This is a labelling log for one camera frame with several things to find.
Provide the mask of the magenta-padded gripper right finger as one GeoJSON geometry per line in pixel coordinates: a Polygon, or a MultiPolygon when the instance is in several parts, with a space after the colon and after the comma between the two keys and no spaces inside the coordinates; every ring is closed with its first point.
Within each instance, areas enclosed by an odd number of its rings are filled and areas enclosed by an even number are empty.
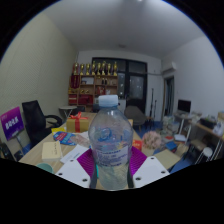
{"type": "Polygon", "coordinates": [[[140,188],[168,175],[167,169],[155,156],[147,157],[132,147],[128,171],[129,188],[140,188]]]}

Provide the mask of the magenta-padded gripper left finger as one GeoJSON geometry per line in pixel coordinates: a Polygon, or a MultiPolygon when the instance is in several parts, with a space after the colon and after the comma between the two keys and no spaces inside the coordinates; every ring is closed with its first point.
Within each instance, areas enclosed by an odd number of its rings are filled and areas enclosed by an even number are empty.
{"type": "Polygon", "coordinates": [[[56,176],[83,188],[95,189],[97,184],[97,171],[92,150],[88,149],[77,159],[68,160],[59,169],[56,176]]]}

